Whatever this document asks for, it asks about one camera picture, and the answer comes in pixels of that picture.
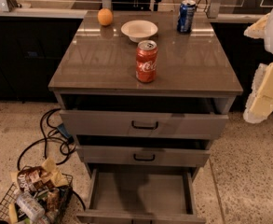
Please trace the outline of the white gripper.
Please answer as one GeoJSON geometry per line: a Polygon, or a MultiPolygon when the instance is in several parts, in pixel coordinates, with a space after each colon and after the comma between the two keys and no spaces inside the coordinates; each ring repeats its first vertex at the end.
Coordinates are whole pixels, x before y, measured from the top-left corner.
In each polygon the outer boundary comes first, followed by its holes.
{"type": "MultiPolygon", "coordinates": [[[[248,26],[244,35],[263,39],[266,51],[273,54],[273,9],[248,26]]],[[[260,63],[255,71],[252,92],[248,97],[243,118],[249,123],[260,123],[273,112],[273,63],[260,63]]]]}

